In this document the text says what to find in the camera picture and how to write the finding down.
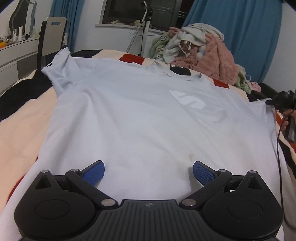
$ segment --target pile of clothes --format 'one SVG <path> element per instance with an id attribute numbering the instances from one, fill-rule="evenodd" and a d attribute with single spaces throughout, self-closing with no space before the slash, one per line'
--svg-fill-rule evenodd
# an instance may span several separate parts
<path id="1" fill-rule="evenodd" d="M 224 35 L 205 23 L 194 23 L 182 29 L 170 27 L 168 33 L 152 42 L 150 57 L 201 72 L 247 93 L 261 92 L 258 83 L 246 79 L 245 69 L 235 64 L 223 43 Z"/>

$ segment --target blue curtain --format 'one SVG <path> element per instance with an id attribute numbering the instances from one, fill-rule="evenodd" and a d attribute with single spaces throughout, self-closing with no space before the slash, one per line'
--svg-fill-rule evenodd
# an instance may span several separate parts
<path id="1" fill-rule="evenodd" d="M 52 17 L 67 18 L 68 24 L 65 32 L 68 33 L 68 47 L 71 53 L 74 51 L 83 4 L 84 0 L 53 0 L 50 11 Z"/>
<path id="2" fill-rule="evenodd" d="M 207 23 L 219 29 L 237 64 L 251 81 L 262 82 L 281 27 L 282 0 L 195 0 L 183 24 Z"/>

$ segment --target blue textured pad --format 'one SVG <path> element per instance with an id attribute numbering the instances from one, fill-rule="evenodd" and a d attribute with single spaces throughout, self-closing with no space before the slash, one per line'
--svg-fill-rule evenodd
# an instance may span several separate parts
<path id="1" fill-rule="evenodd" d="M 83 174 L 83 179 L 91 185 L 96 185 L 104 176 L 105 165 L 101 161 Z"/>
<path id="2" fill-rule="evenodd" d="M 202 167 L 198 162 L 193 164 L 193 175 L 203 186 L 215 179 L 215 175 Z"/>

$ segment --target chair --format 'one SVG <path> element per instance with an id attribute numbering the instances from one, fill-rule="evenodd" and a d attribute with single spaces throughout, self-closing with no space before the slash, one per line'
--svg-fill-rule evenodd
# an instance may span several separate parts
<path id="1" fill-rule="evenodd" d="M 63 47 L 67 18 L 48 17 L 42 22 L 38 52 L 37 68 L 49 64 L 54 55 Z"/>

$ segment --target flexible hose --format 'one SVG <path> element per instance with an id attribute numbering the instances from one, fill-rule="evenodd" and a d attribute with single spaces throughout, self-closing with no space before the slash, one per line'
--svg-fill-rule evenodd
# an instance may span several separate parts
<path id="1" fill-rule="evenodd" d="M 137 29 L 136 29 L 136 31 L 135 31 L 135 34 L 133 35 L 133 38 L 131 39 L 131 42 L 130 42 L 129 46 L 128 46 L 128 48 L 126 49 L 126 53 L 128 53 L 128 52 L 130 51 L 131 46 L 133 45 L 133 42 L 135 41 L 135 39 L 136 39 L 136 37 L 137 37 L 137 34 L 138 34 L 139 30 L 140 30 L 140 27 L 141 27 L 141 24 L 139 24 L 139 26 L 137 27 Z"/>

